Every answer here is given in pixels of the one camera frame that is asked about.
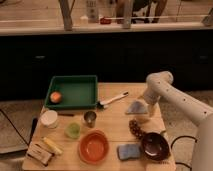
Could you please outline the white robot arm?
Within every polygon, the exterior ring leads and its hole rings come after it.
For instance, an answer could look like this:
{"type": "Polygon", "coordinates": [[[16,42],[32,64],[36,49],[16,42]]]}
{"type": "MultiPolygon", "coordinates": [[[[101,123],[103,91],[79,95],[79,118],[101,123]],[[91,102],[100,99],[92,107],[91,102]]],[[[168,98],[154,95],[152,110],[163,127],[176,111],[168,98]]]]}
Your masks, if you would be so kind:
{"type": "Polygon", "coordinates": [[[173,80],[169,71],[149,74],[142,97],[149,105],[155,105],[161,97],[165,98],[197,126],[192,171],[213,171],[213,107],[173,87],[173,80]]]}

